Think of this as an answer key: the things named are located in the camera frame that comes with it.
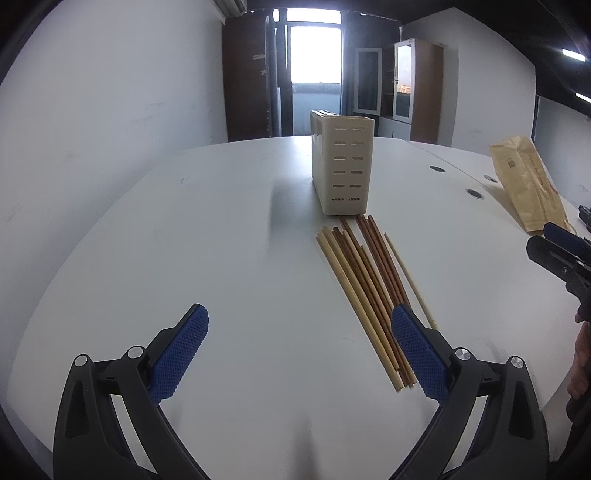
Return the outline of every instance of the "human hand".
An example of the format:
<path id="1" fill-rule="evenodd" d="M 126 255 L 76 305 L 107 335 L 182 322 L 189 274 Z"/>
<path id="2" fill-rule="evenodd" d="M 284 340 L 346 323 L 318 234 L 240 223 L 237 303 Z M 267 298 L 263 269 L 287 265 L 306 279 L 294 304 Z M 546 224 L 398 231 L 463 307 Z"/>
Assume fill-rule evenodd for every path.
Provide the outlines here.
<path id="1" fill-rule="evenodd" d="M 581 318 L 577 315 L 575 322 L 581 322 Z M 570 383 L 567 391 L 570 396 L 578 400 L 589 388 L 589 379 L 585 374 L 585 366 L 591 358 L 591 343 L 589 342 L 589 322 L 583 322 L 581 331 L 574 343 L 574 358 L 573 366 L 570 369 Z"/>

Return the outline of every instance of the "paper bag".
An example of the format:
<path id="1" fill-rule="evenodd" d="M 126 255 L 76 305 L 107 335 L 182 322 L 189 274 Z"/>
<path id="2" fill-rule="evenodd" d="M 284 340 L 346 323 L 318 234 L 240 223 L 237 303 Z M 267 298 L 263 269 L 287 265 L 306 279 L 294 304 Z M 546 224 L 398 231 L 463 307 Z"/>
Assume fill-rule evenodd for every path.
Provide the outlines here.
<path id="1" fill-rule="evenodd" d="M 525 231 L 548 222 L 570 230 L 562 200 L 533 142 L 523 136 L 490 146 L 495 172 L 515 206 Z"/>

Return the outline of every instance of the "table surface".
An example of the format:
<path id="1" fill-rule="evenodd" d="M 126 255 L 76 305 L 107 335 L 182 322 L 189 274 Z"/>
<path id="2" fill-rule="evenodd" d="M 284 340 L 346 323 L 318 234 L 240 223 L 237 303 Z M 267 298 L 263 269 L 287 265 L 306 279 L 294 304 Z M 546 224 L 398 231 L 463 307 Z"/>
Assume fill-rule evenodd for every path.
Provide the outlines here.
<path id="1" fill-rule="evenodd" d="M 22 338 L 8 401 L 30 430 L 51 448 L 76 355 L 119 358 L 196 302 L 209 333 L 162 407 L 212 479 L 389 478 L 437 403 L 418 387 L 394 391 L 316 243 L 337 219 L 322 215 L 310 172 L 310 137 L 236 142 L 182 152 L 123 195 Z M 502 363 L 520 355 L 543 406 L 572 361 L 577 300 L 528 260 L 529 236 L 485 174 L 496 178 L 484 155 L 376 138 L 368 213 L 451 346 Z"/>

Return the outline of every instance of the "blue gripper pad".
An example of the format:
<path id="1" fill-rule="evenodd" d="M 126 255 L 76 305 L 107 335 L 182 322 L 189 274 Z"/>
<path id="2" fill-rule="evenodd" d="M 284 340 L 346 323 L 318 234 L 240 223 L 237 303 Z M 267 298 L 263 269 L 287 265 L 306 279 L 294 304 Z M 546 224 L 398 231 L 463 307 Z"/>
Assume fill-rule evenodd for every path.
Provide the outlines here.
<path id="1" fill-rule="evenodd" d="M 392 332 L 425 395 L 443 404 L 449 396 L 447 368 L 412 316 L 403 305 L 397 306 L 392 312 Z"/>
<path id="2" fill-rule="evenodd" d="M 178 332 L 158 358 L 151 371 L 150 397 L 155 403 L 170 398 L 177 389 L 197 349 L 207 335 L 209 317 L 199 306 L 179 328 Z"/>

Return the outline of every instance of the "chopstick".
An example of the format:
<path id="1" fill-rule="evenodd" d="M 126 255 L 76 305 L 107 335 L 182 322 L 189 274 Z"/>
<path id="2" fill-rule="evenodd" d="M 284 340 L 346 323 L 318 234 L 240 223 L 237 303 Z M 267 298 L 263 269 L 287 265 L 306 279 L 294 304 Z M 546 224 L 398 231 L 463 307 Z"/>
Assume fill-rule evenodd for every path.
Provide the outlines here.
<path id="1" fill-rule="evenodd" d="M 389 313 L 388 317 L 390 317 L 392 315 L 392 310 L 394 309 L 394 305 L 392 305 L 392 301 L 386 295 L 386 292 L 384 291 L 384 287 L 383 287 L 382 283 L 379 281 L 379 278 L 375 273 L 374 266 L 369 261 L 369 257 L 367 255 L 367 252 L 363 249 L 363 246 L 359 245 L 359 242 L 355 238 L 355 234 L 353 233 L 353 230 L 351 230 L 351 227 L 347 223 L 347 220 L 345 220 L 344 218 L 341 218 L 340 223 L 341 223 L 341 225 L 343 225 L 343 229 L 345 230 L 345 232 L 347 232 L 349 234 L 349 236 L 351 237 L 351 240 L 353 241 L 355 249 L 357 250 L 357 253 L 361 257 L 361 261 L 362 261 L 363 265 L 365 266 L 365 269 L 368 271 L 372 283 L 374 284 L 374 288 L 378 292 L 378 296 L 379 296 L 380 300 L 382 301 L 382 304 L 386 308 L 386 312 Z"/>
<path id="2" fill-rule="evenodd" d="M 398 275 L 398 272 L 396 271 L 396 267 L 394 266 L 394 262 L 392 261 L 392 257 L 390 257 L 390 254 L 388 253 L 388 247 L 386 247 L 386 243 L 384 242 L 384 239 L 383 239 L 381 233 L 379 232 L 378 226 L 376 225 L 374 218 L 371 215 L 368 215 L 368 222 L 372 226 L 372 228 L 374 229 L 375 235 L 378 238 L 380 247 L 382 248 L 382 250 L 384 252 L 384 256 L 386 257 L 390 271 L 392 272 L 392 275 L 394 276 L 394 283 L 398 287 L 398 292 L 402 295 L 401 299 L 403 300 L 404 303 L 406 303 L 407 305 L 410 306 L 410 302 L 408 301 L 408 296 L 406 295 L 406 291 L 404 290 L 404 286 L 402 284 L 402 281 L 400 280 L 400 276 Z"/>
<path id="3" fill-rule="evenodd" d="M 338 227 L 332 231 L 324 227 L 317 240 L 394 388 L 399 391 L 417 382 L 417 377 L 392 334 L 390 323 L 394 306 L 405 299 L 408 301 L 408 297 L 373 218 L 368 221 L 364 216 L 357 216 L 356 220 L 374 257 L 379 275 L 365 247 L 359 244 L 344 218 L 341 218 L 343 232 Z"/>
<path id="4" fill-rule="evenodd" d="M 357 317 L 361 325 L 363 326 L 363 329 L 365 330 L 365 333 L 367 334 L 369 341 L 374 347 L 375 352 L 378 354 L 378 358 L 382 362 L 382 365 L 386 370 L 388 378 L 390 378 L 390 381 L 392 382 L 392 385 L 394 386 L 396 391 L 400 391 L 402 388 L 404 388 L 404 384 L 402 383 L 402 381 L 400 380 L 400 376 L 394 369 L 394 366 L 390 361 L 390 358 L 386 353 L 386 350 L 382 342 L 380 341 L 378 334 L 376 333 L 374 327 L 369 321 L 369 317 L 363 309 L 363 306 L 361 305 L 361 302 L 359 301 L 359 298 L 357 297 L 357 294 L 353 286 L 351 285 L 351 282 L 349 281 L 344 269 L 342 268 L 339 260 L 337 259 L 335 252 L 332 250 L 330 242 L 326 237 L 325 231 L 320 232 L 316 237 L 316 240 L 318 241 L 320 248 L 324 252 L 324 256 L 326 257 L 330 266 L 332 267 L 335 276 L 339 280 L 339 283 L 343 287 L 345 295 L 349 299 L 349 302 L 351 303 L 353 310 L 357 314 Z"/>
<path id="5" fill-rule="evenodd" d="M 414 296 L 417 298 L 418 304 L 421 306 L 421 309 L 423 310 L 423 313 L 425 314 L 425 317 L 427 318 L 427 321 L 429 322 L 430 327 L 433 330 L 439 330 L 437 322 L 433 318 L 433 314 L 431 313 L 429 306 L 427 305 L 427 303 L 423 299 L 423 296 L 421 295 L 420 290 L 418 289 L 416 283 L 414 282 L 412 275 L 410 274 L 410 272 L 406 268 L 406 265 L 402 261 L 402 258 L 400 257 L 400 255 L 398 255 L 397 250 L 394 248 L 394 244 L 390 240 L 390 237 L 388 236 L 387 233 L 384 233 L 384 236 L 386 237 L 386 241 L 388 242 L 388 245 L 390 246 L 390 250 L 392 250 L 392 253 L 396 257 L 396 261 L 398 262 L 398 265 L 400 265 L 400 268 L 402 268 L 404 276 L 407 278 L 408 284 L 410 285 L 411 289 L 413 290 Z"/>
<path id="6" fill-rule="evenodd" d="M 362 305 L 367 317 L 369 318 L 369 321 L 371 322 L 376 333 L 378 334 L 379 340 L 381 341 L 382 345 L 384 346 L 384 349 L 386 350 L 386 353 L 388 354 L 388 357 L 389 357 L 390 361 L 392 362 L 392 366 L 394 367 L 395 370 L 398 370 L 400 368 L 400 366 L 398 365 L 396 357 L 394 356 L 394 351 L 392 350 L 392 347 L 388 343 L 388 338 L 386 337 L 384 330 L 381 328 L 378 317 L 375 314 L 375 311 L 372 308 L 367 295 L 365 294 L 363 288 L 361 287 L 361 284 L 360 284 L 357 276 L 353 272 L 352 266 L 347 262 L 347 259 L 344 255 L 341 247 L 339 246 L 336 238 L 330 234 L 330 231 L 328 230 L 328 228 L 324 227 L 322 229 L 322 232 L 324 233 L 324 236 L 328 240 L 332 251 L 335 253 L 335 256 L 336 256 L 337 260 L 339 261 L 340 266 L 345 271 L 345 275 L 347 275 L 347 278 L 349 279 L 349 282 L 351 283 L 351 286 L 353 287 L 355 294 L 357 295 L 359 301 L 361 302 L 361 305 Z"/>
<path id="7" fill-rule="evenodd" d="M 400 304 L 400 301 L 396 295 L 394 286 L 392 285 L 392 281 L 390 280 L 390 277 L 388 275 L 388 270 L 386 269 L 385 262 L 382 259 L 382 256 L 380 255 L 376 245 L 374 244 L 374 239 L 369 231 L 369 227 L 367 226 L 365 217 L 358 215 L 355 219 L 357 220 L 357 225 L 359 227 L 359 230 L 361 230 L 363 238 L 365 238 L 365 242 L 368 244 L 369 251 L 371 252 L 374 258 L 375 264 L 378 267 L 378 271 L 380 275 L 382 275 L 382 280 L 384 281 L 384 285 L 386 286 L 386 291 L 388 292 L 388 295 L 392 300 L 392 304 L 395 307 Z"/>
<path id="8" fill-rule="evenodd" d="M 359 267 L 358 270 L 361 273 L 361 275 L 365 281 L 365 285 L 368 288 L 368 291 L 366 293 L 370 299 L 373 299 L 373 305 L 374 305 L 375 313 L 378 317 L 379 323 L 380 323 L 382 329 L 384 330 L 384 333 L 386 334 L 386 338 L 388 339 L 388 343 L 390 344 L 392 351 L 394 352 L 396 362 L 400 366 L 400 368 L 396 368 L 396 365 L 394 365 L 394 367 L 396 368 L 396 370 L 400 374 L 400 377 L 402 378 L 402 383 L 404 383 L 405 386 L 409 385 L 411 383 L 412 376 L 410 375 L 410 372 L 408 372 L 408 369 L 405 366 L 404 362 L 406 359 L 404 358 L 404 354 L 403 354 L 398 342 L 396 342 L 396 340 L 394 339 L 394 337 L 392 335 L 392 330 L 390 327 L 390 315 L 388 315 L 388 312 L 386 311 L 384 304 L 382 303 L 381 299 L 378 296 L 378 292 L 376 291 L 375 286 L 374 286 L 373 282 L 371 281 L 369 273 L 368 273 L 367 269 L 365 268 L 365 266 L 361 260 L 361 257 L 359 256 L 359 253 L 355 249 L 355 246 L 353 244 L 353 240 L 352 240 L 351 236 L 349 235 L 349 232 L 345 232 L 344 237 L 345 237 L 345 241 L 349 245 L 349 248 L 353 252 L 354 260 Z"/>

